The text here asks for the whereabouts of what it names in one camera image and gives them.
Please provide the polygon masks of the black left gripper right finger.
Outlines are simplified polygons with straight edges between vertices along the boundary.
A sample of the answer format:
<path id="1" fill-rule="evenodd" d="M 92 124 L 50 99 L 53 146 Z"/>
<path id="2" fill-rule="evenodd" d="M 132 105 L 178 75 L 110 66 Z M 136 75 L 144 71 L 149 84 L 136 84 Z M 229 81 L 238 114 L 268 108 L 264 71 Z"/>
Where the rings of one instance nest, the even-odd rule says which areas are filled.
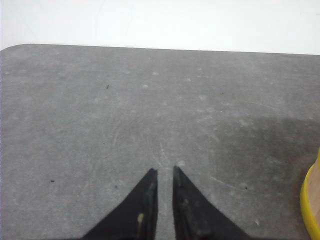
<path id="1" fill-rule="evenodd" d="M 250 238 L 213 206 L 178 166 L 173 168 L 172 209 L 177 240 Z"/>

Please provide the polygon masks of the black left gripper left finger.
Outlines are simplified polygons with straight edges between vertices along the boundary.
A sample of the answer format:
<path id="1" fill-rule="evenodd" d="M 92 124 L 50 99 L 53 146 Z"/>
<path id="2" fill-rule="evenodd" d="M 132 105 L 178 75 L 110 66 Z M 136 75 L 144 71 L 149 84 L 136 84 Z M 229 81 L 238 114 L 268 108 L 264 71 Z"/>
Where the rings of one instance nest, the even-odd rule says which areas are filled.
<path id="1" fill-rule="evenodd" d="M 127 197 L 83 240 L 154 240 L 158 218 L 158 171 L 151 168 Z"/>

